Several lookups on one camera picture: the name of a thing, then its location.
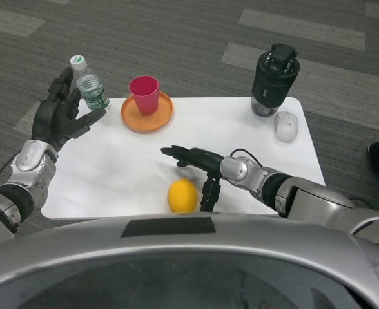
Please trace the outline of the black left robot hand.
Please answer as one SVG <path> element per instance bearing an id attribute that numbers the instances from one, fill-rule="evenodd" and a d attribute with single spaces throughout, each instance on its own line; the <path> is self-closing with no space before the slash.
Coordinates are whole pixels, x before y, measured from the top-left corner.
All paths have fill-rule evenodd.
<path id="1" fill-rule="evenodd" d="M 81 92 L 70 89 L 73 70 L 65 68 L 53 80 L 48 97 L 37 108 L 32 125 L 32 139 L 50 144 L 56 151 L 70 139 L 76 139 L 90 130 L 106 113 L 104 109 L 78 117 Z"/>

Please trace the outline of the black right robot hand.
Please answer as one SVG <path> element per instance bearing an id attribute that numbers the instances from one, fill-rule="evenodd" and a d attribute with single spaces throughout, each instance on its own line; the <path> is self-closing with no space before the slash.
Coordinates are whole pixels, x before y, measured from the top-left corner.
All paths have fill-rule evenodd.
<path id="1" fill-rule="evenodd" d="M 160 151 L 162 154 L 176 159 L 177 167 L 187 167 L 190 165 L 206 172 L 207 179 L 202 187 L 200 210 L 202 212 L 212 212 L 219 200 L 220 179 L 222 178 L 220 164 L 224 157 L 204 149 L 196 147 L 186 149 L 177 145 L 163 147 Z"/>

